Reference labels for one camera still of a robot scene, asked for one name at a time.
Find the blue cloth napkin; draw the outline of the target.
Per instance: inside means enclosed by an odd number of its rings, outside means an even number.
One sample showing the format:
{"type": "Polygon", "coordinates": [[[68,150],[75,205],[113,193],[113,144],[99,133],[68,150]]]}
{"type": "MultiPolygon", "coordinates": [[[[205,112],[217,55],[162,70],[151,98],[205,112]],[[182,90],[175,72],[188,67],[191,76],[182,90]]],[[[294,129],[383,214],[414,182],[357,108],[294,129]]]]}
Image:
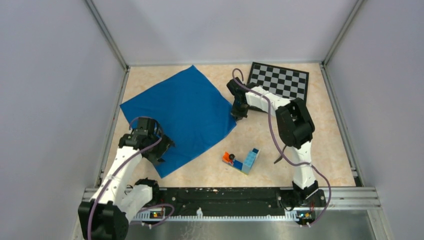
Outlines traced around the blue cloth napkin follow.
{"type": "Polygon", "coordinates": [[[127,100],[128,122],[151,117],[175,146],[155,169],[164,178],[223,140],[236,126],[231,103],[194,65],[127,100]]]}

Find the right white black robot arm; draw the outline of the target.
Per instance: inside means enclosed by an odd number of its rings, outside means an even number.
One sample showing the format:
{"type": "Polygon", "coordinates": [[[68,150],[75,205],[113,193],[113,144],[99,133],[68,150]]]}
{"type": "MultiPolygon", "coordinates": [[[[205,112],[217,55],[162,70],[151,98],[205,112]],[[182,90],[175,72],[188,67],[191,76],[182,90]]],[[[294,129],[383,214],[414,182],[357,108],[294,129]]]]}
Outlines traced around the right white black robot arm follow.
{"type": "Polygon", "coordinates": [[[299,206],[307,206],[319,187],[310,166],[315,125],[305,101],[277,96],[254,83],[244,85],[239,78],[230,80],[226,86],[234,97],[230,114],[236,121],[247,117],[250,107],[275,117],[278,135],[292,152],[290,163],[295,166],[293,200],[299,206]]]}

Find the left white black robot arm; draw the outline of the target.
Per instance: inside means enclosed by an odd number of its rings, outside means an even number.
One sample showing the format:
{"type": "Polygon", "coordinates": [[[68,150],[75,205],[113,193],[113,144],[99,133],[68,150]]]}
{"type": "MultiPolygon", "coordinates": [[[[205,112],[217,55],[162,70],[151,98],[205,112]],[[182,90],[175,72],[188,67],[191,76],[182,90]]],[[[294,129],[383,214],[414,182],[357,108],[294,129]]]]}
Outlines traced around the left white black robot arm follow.
{"type": "Polygon", "coordinates": [[[85,240],[124,240],[139,211],[160,202],[157,181],[142,179],[130,193],[126,193],[127,184],[142,159],[157,167],[165,162],[162,156],[175,143],[151,117],[139,116],[132,122],[136,125],[131,124],[128,133],[119,139],[115,159],[99,188],[89,201],[78,206],[85,240]]]}

